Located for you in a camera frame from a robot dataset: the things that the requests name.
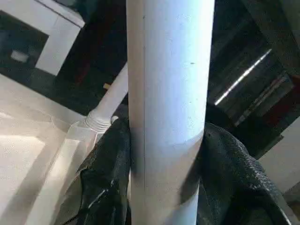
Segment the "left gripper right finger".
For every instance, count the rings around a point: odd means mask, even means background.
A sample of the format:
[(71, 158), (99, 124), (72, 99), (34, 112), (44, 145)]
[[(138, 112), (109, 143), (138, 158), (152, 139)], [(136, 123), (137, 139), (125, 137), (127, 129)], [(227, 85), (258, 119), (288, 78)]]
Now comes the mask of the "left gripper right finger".
[(261, 164), (231, 133), (206, 123), (200, 148), (199, 225), (298, 225)]

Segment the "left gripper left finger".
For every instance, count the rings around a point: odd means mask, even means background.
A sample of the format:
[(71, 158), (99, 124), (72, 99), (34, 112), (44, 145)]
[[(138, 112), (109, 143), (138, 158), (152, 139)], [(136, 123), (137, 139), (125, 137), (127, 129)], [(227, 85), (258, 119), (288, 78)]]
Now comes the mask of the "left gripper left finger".
[(82, 200), (77, 225), (124, 225), (130, 171), (130, 129), (117, 119), (81, 164)]

